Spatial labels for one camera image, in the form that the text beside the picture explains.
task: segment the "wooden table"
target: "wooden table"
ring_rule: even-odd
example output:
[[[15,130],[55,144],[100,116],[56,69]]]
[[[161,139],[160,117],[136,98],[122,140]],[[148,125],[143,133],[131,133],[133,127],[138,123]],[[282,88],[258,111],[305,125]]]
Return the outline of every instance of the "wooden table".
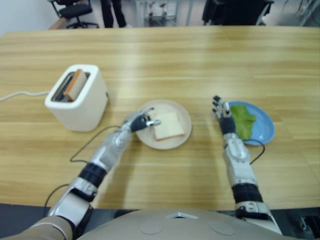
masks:
[[[150,100],[169,99],[188,110],[190,139],[160,151],[134,136],[94,206],[232,210],[222,134],[211,111],[218,94],[258,105],[275,123],[275,138],[253,165],[265,202],[272,209],[319,206],[319,41],[318,28],[264,26],[5,34],[0,96],[49,91],[68,66],[82,63],[100,67],[110,101],[89,133],[66,130],[44,106],[45,96],[0,102],[0,203],[43,205],[83,168],[69,158],[95,133]],[[102,139],[79,157],[87,159]],[[261,151],[249,149],[252,157]]]

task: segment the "white toaster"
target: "white toaster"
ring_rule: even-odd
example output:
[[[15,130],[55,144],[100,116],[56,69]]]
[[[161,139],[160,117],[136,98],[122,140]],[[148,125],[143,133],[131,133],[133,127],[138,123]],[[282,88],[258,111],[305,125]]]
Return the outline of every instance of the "white toaster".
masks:
[[[78,69],[87,76],[81,91],[74,101],[68,101],[64,91]],[[45,106],[69,130],[89,132],[94,130],[108,102],[107,86],[99,68],[95,65],[70,66],[59,78],[45,99]]]

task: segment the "black pants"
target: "black pants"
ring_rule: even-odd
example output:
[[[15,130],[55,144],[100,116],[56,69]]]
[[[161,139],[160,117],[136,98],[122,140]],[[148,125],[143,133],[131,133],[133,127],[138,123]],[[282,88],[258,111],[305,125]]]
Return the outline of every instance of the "black pants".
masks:
[[[119,27],[123,28],[125,25],[127,25],[125,16],[121,10],[121,0],[100,0],[100,1],[101,1],[104,26],[106,28],[112,28],[114,26],[114,18],[112,17],[112,13],[111,13],[110,1],[112,1],[114,14]]]

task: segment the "office chair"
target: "office chair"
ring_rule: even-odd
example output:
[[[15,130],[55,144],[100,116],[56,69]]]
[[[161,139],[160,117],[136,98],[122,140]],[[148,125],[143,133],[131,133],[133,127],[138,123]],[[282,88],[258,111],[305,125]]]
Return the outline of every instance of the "office chair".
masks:
[[[79,19],[79,17],[82,15],[92,13],[90,0],[87,0],[88,4],[78,3],[78,2],[80,2],[80,0],[48,0],[48,1],[51,2],[52,6],[53,6],[53,8],[59,18],[65,18],[68,20],[76,18],[77,22],[66,26],[67,29],[70,29],[70,28],[73,28],[73,29],[84,28],[84,29],[86,29],[90,25],[96,26],[96,28],[99,28],[99,25],[96,23],[80,21],[80,19]],[[58,5],[65,5],[65,8],[57,10],[55,3],[57,3]]]
[[[273,0],[207,0],[203,10],[204,24],[260,25]]]

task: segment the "chair leg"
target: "chair leg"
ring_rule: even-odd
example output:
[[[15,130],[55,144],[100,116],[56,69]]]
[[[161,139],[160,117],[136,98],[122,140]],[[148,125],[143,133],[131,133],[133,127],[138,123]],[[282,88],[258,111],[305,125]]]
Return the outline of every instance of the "chair leg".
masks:
[[[98,29],[99,28],[99,25],[98,24],[96,24],[96,23],[93,23],[93,22],[86,22],[86,21],[83,21],[83,22],[81,22],[82,24],[84,24],[84,25],[92,25],[92,26],[96,26],[96,28]]]
[[[67,29],[77,29],[77,28],[83,28],[83,29],[87,29],[89,27],[89,25],[92,26],[96,26],[96,28],[99,28],[99,25],[93,22],[86,22],[86,21],[80,21],[79,17],[75,17],[77,22],[69,24],[68,26],[66,26]]]

